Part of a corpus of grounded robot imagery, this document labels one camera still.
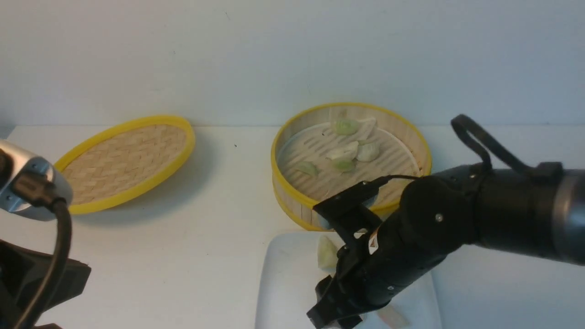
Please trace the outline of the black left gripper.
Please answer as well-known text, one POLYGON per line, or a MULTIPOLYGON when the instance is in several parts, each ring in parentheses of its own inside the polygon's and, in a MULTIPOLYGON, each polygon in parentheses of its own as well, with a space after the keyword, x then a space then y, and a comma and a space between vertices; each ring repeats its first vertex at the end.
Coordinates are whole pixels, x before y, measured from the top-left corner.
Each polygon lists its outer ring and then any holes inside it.
MULTIPOLYGON (((0 243, 1 327, 12 324, 36 294, 52 260, 50 254, 25 249, 5 241, 0 243)), ((91 268, 77 260, 67 260, 65 272, 44 310, 50 310, 81 295, 91 268)))

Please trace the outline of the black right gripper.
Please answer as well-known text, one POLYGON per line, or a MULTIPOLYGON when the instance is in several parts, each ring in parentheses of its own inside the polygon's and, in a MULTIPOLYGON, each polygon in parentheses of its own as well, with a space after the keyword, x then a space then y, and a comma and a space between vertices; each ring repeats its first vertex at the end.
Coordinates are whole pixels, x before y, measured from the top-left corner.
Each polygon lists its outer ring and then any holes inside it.
POLYGON ((345 245, 335 275, 307 312, 317 329, 385 307, 447 256, 424 245, 401 219, 387 219, 359 238, 340 225, 334 230, 345 245))

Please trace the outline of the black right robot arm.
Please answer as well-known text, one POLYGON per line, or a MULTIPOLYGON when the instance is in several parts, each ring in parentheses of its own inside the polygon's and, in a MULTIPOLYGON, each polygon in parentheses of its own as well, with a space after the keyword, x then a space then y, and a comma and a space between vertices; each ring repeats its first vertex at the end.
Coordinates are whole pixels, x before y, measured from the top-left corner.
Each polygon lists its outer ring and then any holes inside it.
POLYGON ((398 175, 360 181, 313 209, 342 238, 335 274, 315 288, 317 329, 352 329, 463 245, 583 266, 584 171, 458 166, 414 177, 386 220, 365 205, 398 175))

